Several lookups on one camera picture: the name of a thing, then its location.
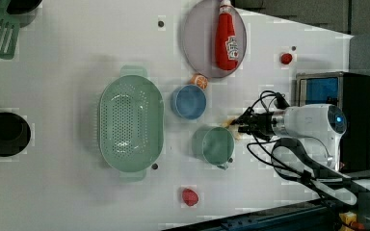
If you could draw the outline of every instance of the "green basket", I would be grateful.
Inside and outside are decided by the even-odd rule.
[[[164,144],[164,101],[146,70],[126,65],[100,100],[100,149],[122,176],[143,179]]]

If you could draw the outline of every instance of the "gray floor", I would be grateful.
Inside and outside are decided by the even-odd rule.
[[[370,33],[370,0],[234,0],[233,2],[236,8],[342,33],[352,35]]]

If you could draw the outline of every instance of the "ketchup bottle label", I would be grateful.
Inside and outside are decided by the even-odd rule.
[[[230,60],[237,60],[239,58],[239,49],[237,47],[236,37],[231,36],[226,42],[227,58]]]

